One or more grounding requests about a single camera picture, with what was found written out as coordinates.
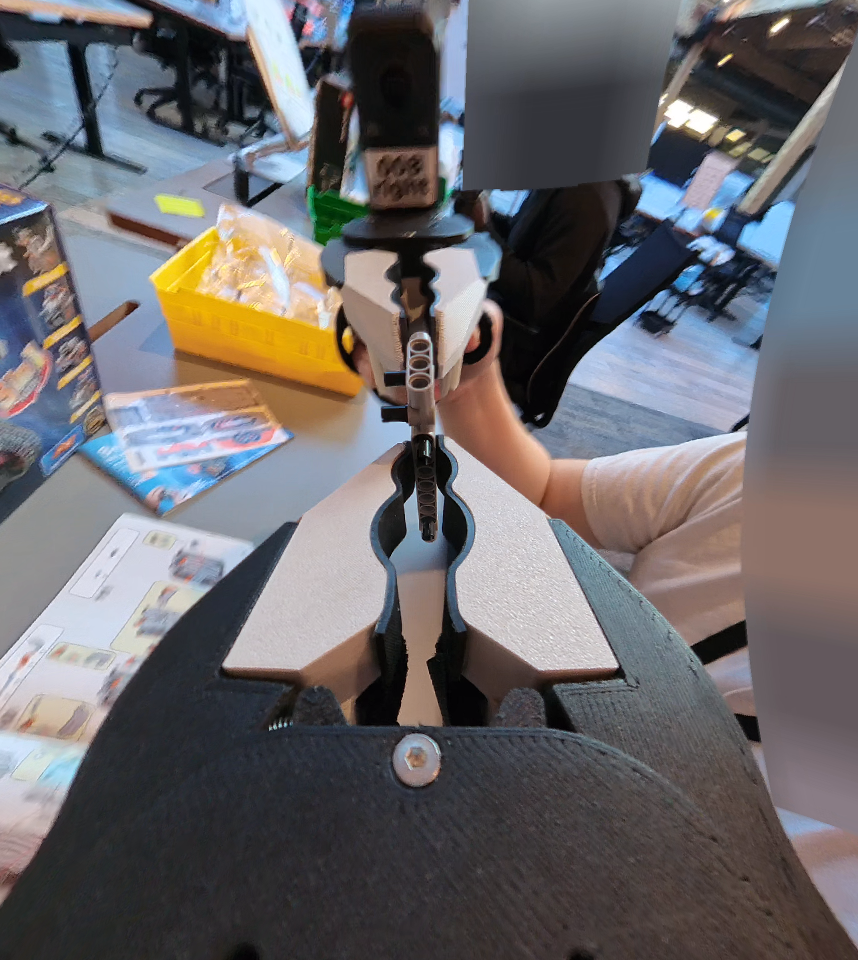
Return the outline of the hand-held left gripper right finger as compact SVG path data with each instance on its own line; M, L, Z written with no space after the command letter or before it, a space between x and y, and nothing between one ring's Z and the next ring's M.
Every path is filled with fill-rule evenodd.
M456 443L436 448L447 569L435 646L443 723L479 726L512 690L609 681L619 662L545 512Z

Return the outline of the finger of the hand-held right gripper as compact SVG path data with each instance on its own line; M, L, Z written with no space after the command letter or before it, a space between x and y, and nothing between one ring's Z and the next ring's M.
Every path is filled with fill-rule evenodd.
M439 248L425 253L434 270L435 373L448 376L457 367L476 330L488 282L470 248Z
M389 276L398 263L389 250L351 250L343 260L342 307L354 344L364 344L372 368L384 374L406 369L397 282Z

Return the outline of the light grey perforated building beam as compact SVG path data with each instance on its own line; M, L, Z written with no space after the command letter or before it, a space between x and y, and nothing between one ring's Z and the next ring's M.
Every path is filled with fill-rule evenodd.
M436 431L435 352L426 330L410 333L406 345L404 386L407 395L407 422L411 438L432 436Z

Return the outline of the black perforated building beam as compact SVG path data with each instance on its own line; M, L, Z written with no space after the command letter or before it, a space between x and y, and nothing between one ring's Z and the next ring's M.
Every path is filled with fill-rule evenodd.
M431 434L411 439L413 492L416 500L419 532L425 543L435 542L438 534L437 443Z

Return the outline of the person's right forearm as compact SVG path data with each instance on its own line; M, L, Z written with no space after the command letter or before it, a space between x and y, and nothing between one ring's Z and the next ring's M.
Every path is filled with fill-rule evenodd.
M491 467L496 474L547 517L566 523L592 546L599 545L583 498L588 461L553 459L523 425L511 402L507 402L507 423L498 447L498 465Z

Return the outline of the brown wooden desk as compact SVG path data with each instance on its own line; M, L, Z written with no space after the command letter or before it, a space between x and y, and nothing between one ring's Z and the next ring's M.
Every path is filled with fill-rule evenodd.
M290 231L311 238L313 225L305 198L306 157L302 151L277 153L258 160L250 176L250 191L256 196L271 186L267 196L255 204L255 210ZM157 197L162 195L197 201L203 214L188 217L165 213L157 204ZM179 248L214 227L220 206L229 202L235 202L233 168L229 158L220 157L187 173L109 198L104 208L112 226Z

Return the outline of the grey desk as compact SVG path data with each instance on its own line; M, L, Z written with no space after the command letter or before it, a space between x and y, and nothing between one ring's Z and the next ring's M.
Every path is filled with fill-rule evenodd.
M380 419L367 390L352 398L176 351L150 275L174 249L109 227L93 204L56 221L111 393L248 378L293 438L198 495L172 522L261 544L408 438ZM124 513L147 515L123 486L75 454L0 524L0 660Z

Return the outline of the person's right hand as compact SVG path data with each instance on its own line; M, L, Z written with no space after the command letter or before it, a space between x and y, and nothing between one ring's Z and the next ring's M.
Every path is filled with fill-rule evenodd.
M435 385L436 417L444 436L497 473L512 459L521 423L498 363L503 314L485 299L482 313L460 359L458 381Z

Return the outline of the black toy box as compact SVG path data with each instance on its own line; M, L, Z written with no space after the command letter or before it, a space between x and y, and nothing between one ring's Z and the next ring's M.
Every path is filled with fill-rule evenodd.
M307 165L307 184L317 193L339 195L349 182L358 140L355 107L348 77L329 73L319 80Z

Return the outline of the pile of clear plastic bags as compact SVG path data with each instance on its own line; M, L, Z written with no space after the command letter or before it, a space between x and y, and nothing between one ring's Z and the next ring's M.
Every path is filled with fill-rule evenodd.
M220 206L216 236L196 292L319 330L333 325L342 301L326 281L318 245L234 203Z

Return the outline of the yellow plastic bin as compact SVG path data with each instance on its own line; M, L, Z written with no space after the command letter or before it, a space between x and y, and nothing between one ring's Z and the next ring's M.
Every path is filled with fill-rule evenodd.
M355 397L363 381L344 362L334 327L320 329L198 289L217 248L215 226L150 275L172 345L184 354Z

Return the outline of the black office chair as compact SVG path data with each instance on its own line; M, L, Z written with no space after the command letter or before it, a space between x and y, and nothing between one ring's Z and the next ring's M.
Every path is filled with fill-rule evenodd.
M519 401L526 425L547 426L568 379L584 356L628 318L670 288L700 252L669 223L661 223L579 307L531 374Z

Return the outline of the open instruction booklet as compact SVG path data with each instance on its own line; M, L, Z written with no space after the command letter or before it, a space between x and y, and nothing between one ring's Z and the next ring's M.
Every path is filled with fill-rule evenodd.
M255 546L125 513L0 660L0 902L164 635Z

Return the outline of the white paper sign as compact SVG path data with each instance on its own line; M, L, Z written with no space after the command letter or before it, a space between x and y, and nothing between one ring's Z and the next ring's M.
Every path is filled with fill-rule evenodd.
M680 204L687 210L708 210L726 178L739 163L738 158L720 150L708 152L689 182Z

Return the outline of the blue robot kit box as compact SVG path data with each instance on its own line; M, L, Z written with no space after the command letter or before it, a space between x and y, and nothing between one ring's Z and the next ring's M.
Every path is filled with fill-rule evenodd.
M105 423L55 215L0 184L0 524Z

